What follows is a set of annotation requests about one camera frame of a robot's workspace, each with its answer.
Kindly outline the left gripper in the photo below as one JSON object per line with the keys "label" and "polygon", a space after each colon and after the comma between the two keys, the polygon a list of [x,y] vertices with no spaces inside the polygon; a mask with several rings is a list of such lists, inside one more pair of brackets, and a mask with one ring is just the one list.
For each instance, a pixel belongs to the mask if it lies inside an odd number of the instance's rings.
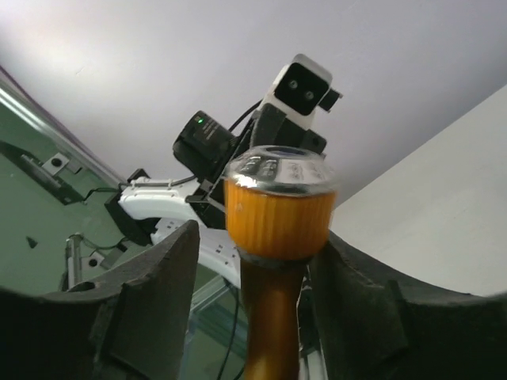
{"label": "left gripper", "polygon": [[298,147],[323,154],[327,140],[290,121],[287,114],[274,105],[264,104],[254,118],[250,147],[267,145]]}

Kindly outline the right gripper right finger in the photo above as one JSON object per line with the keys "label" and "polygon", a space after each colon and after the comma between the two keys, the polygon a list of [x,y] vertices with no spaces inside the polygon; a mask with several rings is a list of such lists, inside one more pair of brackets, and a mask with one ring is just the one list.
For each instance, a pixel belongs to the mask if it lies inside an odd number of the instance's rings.
{"label": "right gripper right finger", "polygon": [[310,278],[328,378],[505,378],[504,294],[425,283],[335,234]]}

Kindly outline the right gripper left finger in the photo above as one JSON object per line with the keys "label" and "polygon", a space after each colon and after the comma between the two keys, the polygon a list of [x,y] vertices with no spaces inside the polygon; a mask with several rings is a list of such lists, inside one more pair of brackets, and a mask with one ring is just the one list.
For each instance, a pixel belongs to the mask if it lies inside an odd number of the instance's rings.
{"label": "right gripper left finger", "polygon": [[175,379],[184,354],[198,223],[70,290],[1,291],[4,379]]}

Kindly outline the orange water faucet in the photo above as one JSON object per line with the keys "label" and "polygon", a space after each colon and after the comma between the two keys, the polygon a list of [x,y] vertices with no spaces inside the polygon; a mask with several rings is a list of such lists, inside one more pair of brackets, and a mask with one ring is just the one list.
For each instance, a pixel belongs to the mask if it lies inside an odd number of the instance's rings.
{"label": "orange water faucet", "polygon": [[224,191],[248,319],[244,376],[297,379],[297,304],[306,266],[330,234],[337,176],[312,151],[255,146],[228,164]]}

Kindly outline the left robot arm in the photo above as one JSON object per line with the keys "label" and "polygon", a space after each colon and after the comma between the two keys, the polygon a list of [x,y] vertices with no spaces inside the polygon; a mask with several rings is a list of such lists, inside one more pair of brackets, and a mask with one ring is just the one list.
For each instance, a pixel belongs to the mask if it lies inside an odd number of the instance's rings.
{"label": "left robot arm", "polygon": [[336,199],[325,140],[279,101],[261,101],[239,135],[197,112],[174,143],[185,180],[136,174],[109,212],[139,245],[183,222],[200,225],[199,263],[234,285],[243,261],[269,269],[308,262],[326,243]]}

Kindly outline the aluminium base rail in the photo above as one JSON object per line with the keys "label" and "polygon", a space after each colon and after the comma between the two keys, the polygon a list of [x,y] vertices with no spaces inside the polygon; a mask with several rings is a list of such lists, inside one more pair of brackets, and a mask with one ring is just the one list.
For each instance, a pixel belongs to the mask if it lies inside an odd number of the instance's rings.
{"label": "aluminium base rail", "polygon": [[[2,142],[2,154],[60,203],[85,203],[93,194],[118,193],[128,186],[126,180],[92,154],[5,68],[1,69],[1,105],[53,145],[49,154],[42,155],[30,153],[27,148],[12,142]],[[86,173],[93,174],[103,184],[95,185],[82,194],[73,182],[77,175]]]}

